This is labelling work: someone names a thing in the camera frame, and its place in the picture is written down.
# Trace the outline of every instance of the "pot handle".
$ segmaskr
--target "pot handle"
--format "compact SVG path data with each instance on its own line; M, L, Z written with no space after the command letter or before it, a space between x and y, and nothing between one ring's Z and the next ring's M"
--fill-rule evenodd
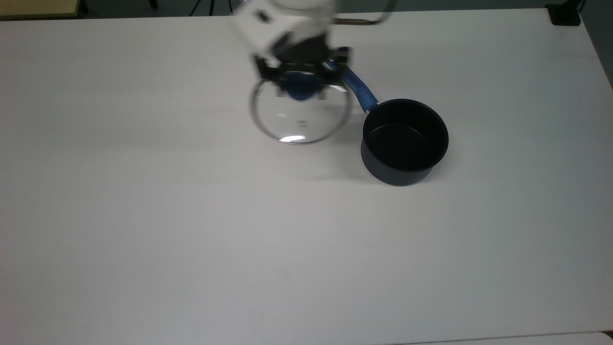
M326 63L330 68L336 70L337 66L334 62L327 60ZM364 84L362 79L353 73L349 66L347 66L345 75L343 75L343 81L353 93L356 94L357 101L360 102L360 106L366 114L379 104L379 101L377 101L377 98L373 95L368 86Z

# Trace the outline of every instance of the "black object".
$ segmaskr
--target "black object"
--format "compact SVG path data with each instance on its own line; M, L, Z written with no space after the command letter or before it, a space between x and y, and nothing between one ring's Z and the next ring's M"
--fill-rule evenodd
M549 11L551 23L558 26L579 26L581 24L581 17L577 8L581 1L584 0L567 0L562 5L546 5L545 7Z
M196 11L196 9L198 8L198 5L200 4L200 0L196 1L196 4L194 5L194 8L192 9L192 11L189 13L189 17L194 15L194 12Z
M370 173L395 186L425 178L445 156L449 135L430 107L410 99L375 106L364 121L360 152Z
M89 12L89 6L87 6L87 3L85 2L85 0L80 0L78 3L78 11L79 12L83 12L84 14L87 14Z
M308 41L310 43L318 42L320 44L325 44L324 37L315 37L315 39ZM291 52L292 54L298 53L298 51L293 50L291 50ZM291 61L289 60L289 53L290 52L285 51L278 55L281 63L277 67L270 67L265 58L254 55L253 60L262 80L277 83L281 89L285 91L287 87L292 88L294 86L292 85L293 82L298 82L298 80L290 79L290 76L295 76L295 72L302 72L303 75L308 74L312 77L310 77L309 80L300 80L299 83L308 82L308 84L311 84L312 79L315 78L319 85L343 85L343 74L345 73L345 68L347 67L351 53L349 47L340 47L336 50L328 50L326 52L313 50L312 54L305 54L305 56L310 58L309 60L305 60L304 57L296 55L295 58L298 61ZM324 67L324 61L328 58L337 62L338 68L336 68L336 70L330 70Z

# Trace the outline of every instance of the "white table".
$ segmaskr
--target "white table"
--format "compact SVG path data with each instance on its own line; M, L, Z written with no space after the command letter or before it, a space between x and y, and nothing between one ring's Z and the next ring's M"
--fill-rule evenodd
M0 23L0 343L368 345L613 328L613 93L544 9L334 27L449 128L423 182L251 123L228 18Z
M445 341L437 345L613 345L613 339L604 333L578 333L516 338Z

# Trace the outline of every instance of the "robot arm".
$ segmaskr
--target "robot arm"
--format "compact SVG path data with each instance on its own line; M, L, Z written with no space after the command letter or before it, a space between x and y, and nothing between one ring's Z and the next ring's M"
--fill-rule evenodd
M251 0L234 15L234 25L254 53L280 61L323 61L334 0Z
M334 5L335 0L251 0L235 12L234 25L252 47L262 80L291 96L292 89L306 85L314 93L343 84L349 49L330 50L327 45ZM335 70L327 67L328 59L334 60ZM270 67L269 60L277 60L277 66Z

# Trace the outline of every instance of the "floor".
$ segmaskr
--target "floor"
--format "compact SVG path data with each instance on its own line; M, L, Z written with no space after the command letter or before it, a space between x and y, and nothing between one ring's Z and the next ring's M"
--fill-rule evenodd
M194 11L194 16L208 15L211 0L158 0L159 7L152 9L148 0L86 0L89 12L83 18L131 18L131 17L182 17ZM229 15L231 4L238 7L243 0L212 0L213 15ZM385 6L383 0L340 0L339 12L379 12ZM562 0L400 0L396 10L462 10L536 8ZM613 85L613 1L587 0L582 12L585 26L590 33L609 82Z

